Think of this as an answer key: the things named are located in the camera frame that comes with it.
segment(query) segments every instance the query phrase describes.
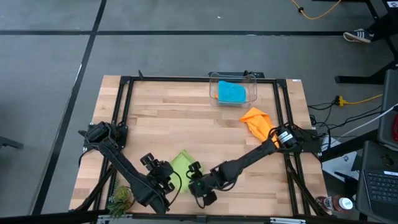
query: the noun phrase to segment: clear plastic container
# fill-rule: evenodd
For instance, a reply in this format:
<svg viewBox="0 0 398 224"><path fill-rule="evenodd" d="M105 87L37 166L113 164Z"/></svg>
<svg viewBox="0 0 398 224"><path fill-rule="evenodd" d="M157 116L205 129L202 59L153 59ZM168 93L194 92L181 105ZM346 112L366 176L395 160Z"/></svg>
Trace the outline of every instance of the clear plastic container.
<svg viewBox="0 0 398 224"><path fill-rule="evenodd" d="M219 82L224 81L241 85L245 90L245 100L241 101L225 101L218 98ZM231 75L220 75L212 73L210 75L210 104L213 106L233 106L248 108L253 101L257 99L257 83L254 75L246 75L244 77L236 77Z"/></svg>

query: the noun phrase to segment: green cloth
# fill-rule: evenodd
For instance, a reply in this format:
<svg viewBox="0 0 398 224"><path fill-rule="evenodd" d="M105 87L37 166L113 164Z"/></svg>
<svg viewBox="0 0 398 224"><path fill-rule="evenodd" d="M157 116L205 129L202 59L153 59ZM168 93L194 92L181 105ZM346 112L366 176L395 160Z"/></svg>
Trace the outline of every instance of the green cloth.
<svg viewBox="0 0 398 224"><path fill-rule="evenodd" d="M181 177L182 187L180 193L184 193L188 190L190 179L185 174L189 170L188 166L193 164L194 162L194 158L186 150L182 150L178 154L178 156L170 162L173 170ZM175 174L172 174L171 179L171 183L173 183L175 188L178 190L178 188L180 187L179 177L177 177L177 175Z"/></svg>

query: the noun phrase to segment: wooden table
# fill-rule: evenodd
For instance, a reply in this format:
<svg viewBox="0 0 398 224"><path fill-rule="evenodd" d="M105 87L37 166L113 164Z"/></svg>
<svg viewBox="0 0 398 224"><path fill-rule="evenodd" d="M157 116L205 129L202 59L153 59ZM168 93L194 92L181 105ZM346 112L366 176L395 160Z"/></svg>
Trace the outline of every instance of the wooden table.
<svg viewBox="0 0 398 224"><path fill-rule="evenodd" d="M104 76L92 122L111 122L120 76ZM287 80L292 114L296 125L310 129L310 118L300 80ZM124 102L127 90L124 90ZM280 100L284 119L282 89ZM257 100L252 104L270 115L278 126L273 87L257 84ZM147 173L139 159L151 152L159 160L171 161L186 149L205 171L221 162L237 159L260 145L260 141L239 121L249 108L211 106L209 84L202 82L141 82L135 81L127 125L128 140L124 155L139 172ZM305 183L314 197L326 195L322 168L310 153L301 155ZM96 185L103 156L89 152L81 161L70 208L76 208ZM121 184L128 185L118 174ZM104 208L107 187L103 191ZM298 209L303 213L299 189L295 188ZM171 200L176 191L167 195ZM235 187L229 192L217 192L218 200L204 210L200 209L189 193L180 194L169 214L290 216L292 209L283 155L275 153L244 169ZM154 213L148 207L135 203L129 212Z"/></svg>

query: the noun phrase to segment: shoe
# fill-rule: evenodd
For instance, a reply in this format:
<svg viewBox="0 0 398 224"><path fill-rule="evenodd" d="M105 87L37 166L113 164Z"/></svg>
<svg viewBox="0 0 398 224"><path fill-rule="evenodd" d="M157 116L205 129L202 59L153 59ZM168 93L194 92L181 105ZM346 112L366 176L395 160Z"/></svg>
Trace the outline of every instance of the shoe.
<svg viewBox="0 0 398 224"><path fill-rule="evenodd" d="M345 32L343 37L348 42L362 42L362 43L370 43L372 42L374 34L370 34L368 31L364 29L357 29L354 31Z"/></svg>

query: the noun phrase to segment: white cable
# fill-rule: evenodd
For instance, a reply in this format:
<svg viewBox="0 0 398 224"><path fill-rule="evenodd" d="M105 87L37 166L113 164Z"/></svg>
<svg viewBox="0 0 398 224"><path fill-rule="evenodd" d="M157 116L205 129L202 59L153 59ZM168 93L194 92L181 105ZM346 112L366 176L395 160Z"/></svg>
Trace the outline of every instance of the white cable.
<svg viewBox="0 0 398 224"><path fill-rule="evenodd" d="M332 145L332 144L335 143L337 140L341 139L342 137L346 136L347 134L352 133L353 131L355 131L355 130L357 130L357 129L359 129L359 128L362 128L363 126L366 126L366 125L372 123L373 121L375 121L375 120L381 118L382 116L386 115L388 112L392 111L392 109L394 109L395 106L398 106L398 103L397 103L396 105L392 106L390 109L386 110L384 113L382 113L382 114L380 114L379 116L373 118L372 120L370 120L370 121L368 121L368 122L366 122L366 123L364 123L364 124L362 124L362 125L360 125L360 126L354 128L354 129L352 129L351 131L348 131L347 133L345 133L344 135L338 137L335 141L333 141L333 142L330 143L330 144Z"/></svg>

